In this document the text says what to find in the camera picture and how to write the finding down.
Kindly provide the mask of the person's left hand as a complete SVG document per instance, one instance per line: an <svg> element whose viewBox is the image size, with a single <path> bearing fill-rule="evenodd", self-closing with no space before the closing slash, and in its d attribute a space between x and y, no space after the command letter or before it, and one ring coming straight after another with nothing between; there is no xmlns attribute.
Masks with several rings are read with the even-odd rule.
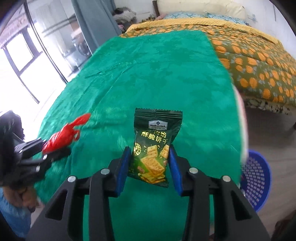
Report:
<svg viewBox="0 0 296 241"><path fill-rule="evenodd" d="M30 213L36 210L38 205L36 190L33 186L13 190L8 186L2 187L5 199L15 207L29 209Z"/></svg>

